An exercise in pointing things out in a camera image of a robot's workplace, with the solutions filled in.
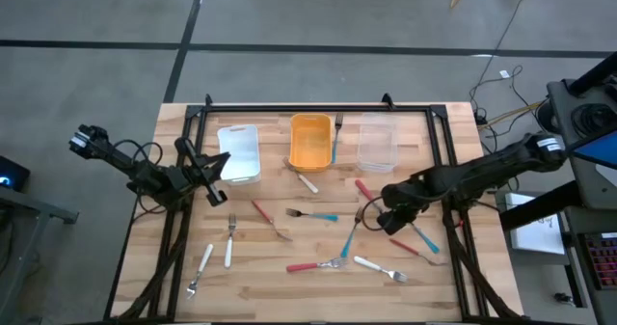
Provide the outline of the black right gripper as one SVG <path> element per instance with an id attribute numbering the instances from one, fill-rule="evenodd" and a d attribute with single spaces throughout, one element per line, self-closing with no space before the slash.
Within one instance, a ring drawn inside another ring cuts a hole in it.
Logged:
<path id="1" fill-rule="evenodd" d="M 381 199 L 387 210 L 378 216 L 377 223 L 387 235 L 394 235 L 407 224 L 412 224 L 436 198 L 437 192 L 420 176 L 388 184 L 381 190 Z"/>

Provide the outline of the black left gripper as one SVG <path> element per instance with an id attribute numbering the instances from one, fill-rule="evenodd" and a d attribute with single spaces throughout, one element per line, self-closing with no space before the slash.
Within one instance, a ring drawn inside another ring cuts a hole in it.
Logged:
<path id="1" fill-rule="evenodd" d="M 175 191 L 186 196 L 202 186 L 207 190 L 206 198 L 212 206 L 224 203 L 228 197 L 215 186 L 215 182 L 221 179 L 229 153 L 214 156 L 198 154 L 192 141 L 184 137 L 177 138 L 174 146 L 179 156 L 184 155 L 190 161 L 189 165 L 168 169 L 168 177 Z"/>

